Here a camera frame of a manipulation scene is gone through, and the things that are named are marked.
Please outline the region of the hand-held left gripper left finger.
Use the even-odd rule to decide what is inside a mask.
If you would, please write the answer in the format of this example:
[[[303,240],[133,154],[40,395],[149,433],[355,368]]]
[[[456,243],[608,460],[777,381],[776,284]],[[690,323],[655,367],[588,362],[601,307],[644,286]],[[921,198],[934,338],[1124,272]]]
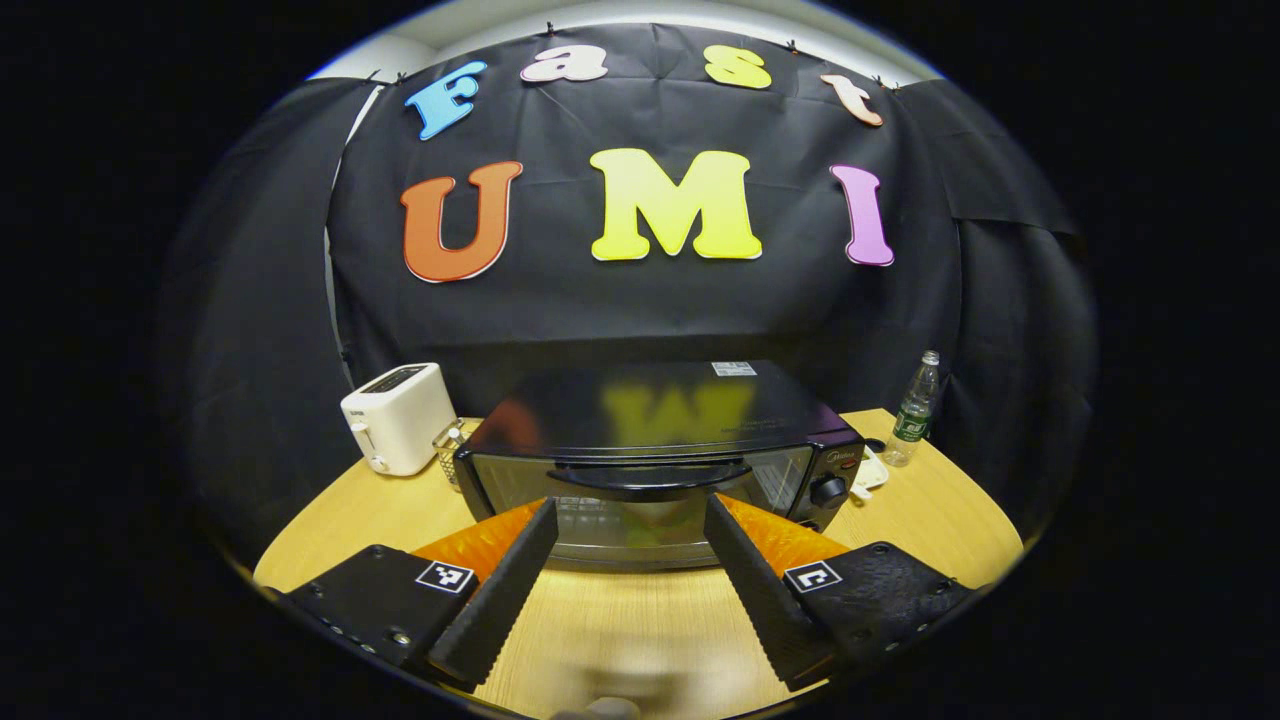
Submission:
[[[559,534],[540,498],[412,553],[370,544],[285,593],[285,606],[408,674],[486,682]]]

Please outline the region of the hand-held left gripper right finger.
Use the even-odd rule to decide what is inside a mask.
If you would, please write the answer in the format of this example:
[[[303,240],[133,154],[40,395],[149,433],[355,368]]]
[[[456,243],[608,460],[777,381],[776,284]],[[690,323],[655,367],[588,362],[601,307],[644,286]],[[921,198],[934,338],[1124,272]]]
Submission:
[[[704,534],[791,691],[869,671],[973,593],[888,542],[851,550],[722,493],[707,498]]]

